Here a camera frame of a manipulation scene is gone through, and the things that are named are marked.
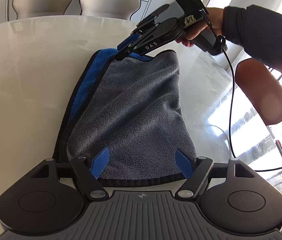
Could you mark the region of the person's right forearm dark sleeve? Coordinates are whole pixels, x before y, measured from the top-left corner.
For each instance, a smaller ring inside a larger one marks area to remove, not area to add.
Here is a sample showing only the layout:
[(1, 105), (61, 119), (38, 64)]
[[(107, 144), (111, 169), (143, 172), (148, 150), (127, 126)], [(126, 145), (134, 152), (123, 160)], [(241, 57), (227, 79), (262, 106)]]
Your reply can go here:
[(223, 36), (282, 74), (282, 15), (257, 5), (226, 7)]

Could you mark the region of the person's right hand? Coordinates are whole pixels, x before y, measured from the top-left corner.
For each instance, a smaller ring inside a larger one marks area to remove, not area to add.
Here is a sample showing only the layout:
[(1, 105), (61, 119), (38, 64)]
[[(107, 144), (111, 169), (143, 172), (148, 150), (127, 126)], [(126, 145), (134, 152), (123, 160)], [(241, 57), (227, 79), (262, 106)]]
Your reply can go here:
[[(223, 35), (222, 33), (222, 25), (223, 25), (223, 11), (221, 8), (207, 8), (209, 13), (208, 17), (211, 22), (211, 25), (218, 35)], [(177, 43), (181, 43), (186, 47), (192, 47), (191, 40), (193, 40), (196, 36), (198, 36), (205, 29), (209, 29), (207, 23), (204, 20), (199, 21), (191, 25), (186, 31), (184, 37), (179, 37), (175, 41)]]

